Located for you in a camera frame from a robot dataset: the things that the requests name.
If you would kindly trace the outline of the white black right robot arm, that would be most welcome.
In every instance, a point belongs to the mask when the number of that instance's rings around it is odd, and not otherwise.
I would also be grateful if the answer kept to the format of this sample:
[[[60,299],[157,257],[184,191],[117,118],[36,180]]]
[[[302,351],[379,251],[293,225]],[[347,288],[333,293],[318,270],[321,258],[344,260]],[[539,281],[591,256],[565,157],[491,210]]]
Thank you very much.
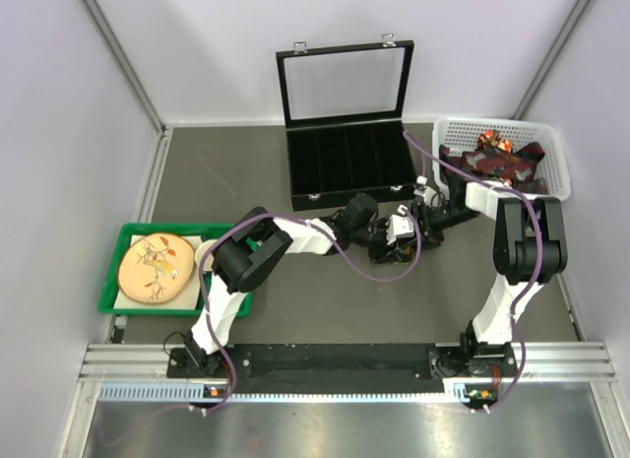
[[[423,247],[438,246],[445,229],[484,215],[494,222],[497,275],[459,345],[429,349],[431,373],[447,378],[515,372],[516,324],[531,299],[568,262],[561,203],[551,196],[520,197],[501,184],[466,182],[456,175],[449,184],[449,193],[443,195],[429,187],[425,177],[416,181],[412,211]]]

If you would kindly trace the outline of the orange blue leaf-pattern tie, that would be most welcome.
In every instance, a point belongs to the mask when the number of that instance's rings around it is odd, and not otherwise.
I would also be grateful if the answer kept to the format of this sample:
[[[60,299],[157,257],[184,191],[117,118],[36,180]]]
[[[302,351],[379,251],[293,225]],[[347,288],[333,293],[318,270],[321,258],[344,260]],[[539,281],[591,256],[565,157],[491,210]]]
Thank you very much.
[[[398,241],[388,254],[390,264],[408,264],[413,261],[417,251],[415,240]]]

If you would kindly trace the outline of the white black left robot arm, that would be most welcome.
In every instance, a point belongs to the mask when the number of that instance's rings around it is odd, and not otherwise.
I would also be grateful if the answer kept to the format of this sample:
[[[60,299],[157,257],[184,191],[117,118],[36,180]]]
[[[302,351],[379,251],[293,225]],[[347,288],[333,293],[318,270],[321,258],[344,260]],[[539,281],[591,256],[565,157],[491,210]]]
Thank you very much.
[[[217,373],[236,314],[247,295],[264,284],[288,254],[344,256],[352,245],[368,250],[374,263],[401,263],[404,254],[415,264],[421,236],[410,208],[376,219],[378,203],[367,194],[353,197],[332,215],[303,220],[256,207],[209,246],[199,261],[199,275],[212,259],[211,280],[203,283],[204,307],[186,334],[189,363],[202,375]]]

